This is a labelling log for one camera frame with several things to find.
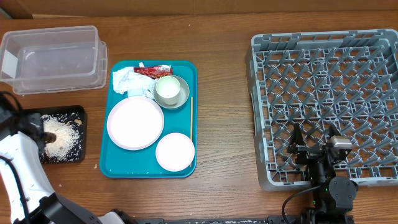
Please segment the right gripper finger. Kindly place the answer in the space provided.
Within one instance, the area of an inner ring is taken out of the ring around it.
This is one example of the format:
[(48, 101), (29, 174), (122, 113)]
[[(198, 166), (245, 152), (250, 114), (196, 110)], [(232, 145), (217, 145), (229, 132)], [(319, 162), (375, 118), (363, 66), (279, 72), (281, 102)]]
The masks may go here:
[(302, 136), (302, 130), (298, 123), (294, 124), (294, 130), (292, 131), (289, 145), (287, 147), (287, 152), (291, 154), (297, 154), (302, 151), (305, 147), (305, 142)]
[(331, 124), (328, 128), (328, 135), (330, 138), (332, 138), (333, 136), (341, 136), (341, 133), (338, 131), (334, 124)]

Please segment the rice food waste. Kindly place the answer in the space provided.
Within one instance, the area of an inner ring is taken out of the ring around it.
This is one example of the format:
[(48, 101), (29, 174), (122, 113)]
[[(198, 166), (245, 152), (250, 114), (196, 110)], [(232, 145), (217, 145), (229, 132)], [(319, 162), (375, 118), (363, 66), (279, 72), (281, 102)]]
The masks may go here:
[(44, 131), (54, 133), (57, 140), (47, 143), (41, 160), (46, 164), (76, 162), (83, 153), (83, 120), (77, 112), (42, 115)]

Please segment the large white plate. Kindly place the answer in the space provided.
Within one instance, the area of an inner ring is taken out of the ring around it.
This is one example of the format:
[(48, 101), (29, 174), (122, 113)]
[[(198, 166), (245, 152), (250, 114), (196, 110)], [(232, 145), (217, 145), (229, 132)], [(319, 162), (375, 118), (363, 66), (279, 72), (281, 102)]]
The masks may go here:
[(149, 147), (162, 134), (164, 114), (150, 98), (133, 96), (123, 99), (110, 111), (106, 130), (115, 145), (136, 151)]

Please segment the white napkin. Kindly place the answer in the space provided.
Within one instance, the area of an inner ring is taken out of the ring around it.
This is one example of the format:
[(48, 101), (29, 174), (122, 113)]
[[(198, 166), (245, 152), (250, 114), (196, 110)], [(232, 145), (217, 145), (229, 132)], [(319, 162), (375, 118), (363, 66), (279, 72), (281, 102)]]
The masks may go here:
[(112, 73), (113, 90), (128, 97), (143, 96), (154, 99), (154, 88), (157, 79), (141, 75), (134, 71), (134, 67), (124, 67)]

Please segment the small white plate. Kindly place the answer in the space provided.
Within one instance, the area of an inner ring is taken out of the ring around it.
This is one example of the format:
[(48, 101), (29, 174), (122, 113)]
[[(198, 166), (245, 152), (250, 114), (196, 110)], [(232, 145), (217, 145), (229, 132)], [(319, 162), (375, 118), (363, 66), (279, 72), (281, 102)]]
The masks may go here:
[(158, 142), (155, 156), (163, 169), (179, 172), (192, 164), (195, 146), (188, 136), (182, 133), (170, 133)]

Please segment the red snack wrapper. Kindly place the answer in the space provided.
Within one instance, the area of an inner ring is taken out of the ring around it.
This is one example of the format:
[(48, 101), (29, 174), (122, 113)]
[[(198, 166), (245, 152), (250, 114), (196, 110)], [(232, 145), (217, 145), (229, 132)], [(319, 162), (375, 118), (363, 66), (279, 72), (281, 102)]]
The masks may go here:
[(137, 67), (134, 68), (136, 73), (145, 75), (152, 79), (158, 79), (173, 74), (173, 68), (170, 65), (158, 65), (154, 67)]

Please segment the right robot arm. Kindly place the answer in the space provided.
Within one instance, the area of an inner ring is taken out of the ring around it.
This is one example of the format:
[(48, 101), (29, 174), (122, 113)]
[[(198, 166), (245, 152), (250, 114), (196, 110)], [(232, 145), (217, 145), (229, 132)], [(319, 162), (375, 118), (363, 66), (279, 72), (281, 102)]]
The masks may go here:
[[(291, 195), (282, 204), (284, 223), (353, 223), (347, 213), (353, 209), (358, 185), (347, 177), (337, 176), (334, 165), (343, 162), (352, 151), (352, 143), (342, 136), (334, 125), (329, 127), (329, 141), (307, 147), (298, 123), (294, 124), (287, 152), (296, 154), (295, 162), (304, 165), (311, 188)], [(307, 192), (313, 193), (313, 208), (289, 218), (285, 213), (287, 203)]]

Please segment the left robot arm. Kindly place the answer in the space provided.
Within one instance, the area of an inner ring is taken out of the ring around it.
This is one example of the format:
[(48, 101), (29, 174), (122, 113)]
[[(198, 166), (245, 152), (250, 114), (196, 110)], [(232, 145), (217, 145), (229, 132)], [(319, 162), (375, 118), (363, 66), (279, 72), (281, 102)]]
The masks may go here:
[(135, 223), (121, 210), (97, 217), (57, 194), (40, 163), (39, 152), (56, 135), (44, 131), (39, 113), (28, 113), (8, 91), (1, 92), (1, 177), (12, 223)]

